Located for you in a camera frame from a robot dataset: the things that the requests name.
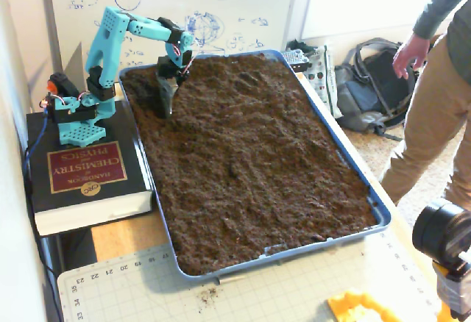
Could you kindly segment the person's hand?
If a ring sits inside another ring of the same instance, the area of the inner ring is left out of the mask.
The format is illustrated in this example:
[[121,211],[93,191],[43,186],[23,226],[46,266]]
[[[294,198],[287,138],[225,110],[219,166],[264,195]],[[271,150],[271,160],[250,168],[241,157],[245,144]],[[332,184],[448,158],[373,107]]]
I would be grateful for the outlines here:
[[397,78],[408,78],[407,68],[413,66],[416,70],[422,66],[430,48],[430,40],[412,33],[397,50],[393,58],[393,71]]

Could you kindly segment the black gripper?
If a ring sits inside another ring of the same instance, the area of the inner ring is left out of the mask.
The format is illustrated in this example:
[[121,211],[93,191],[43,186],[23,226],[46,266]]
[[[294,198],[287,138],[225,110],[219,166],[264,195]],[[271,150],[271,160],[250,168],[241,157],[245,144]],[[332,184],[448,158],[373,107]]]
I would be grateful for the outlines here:
[[156,76],[159,93],[160,117],[170,118],[172,114],[172,99],[179,85],[177,80],[185,80],[184,68],[178,67],[168,56],[158,57]]

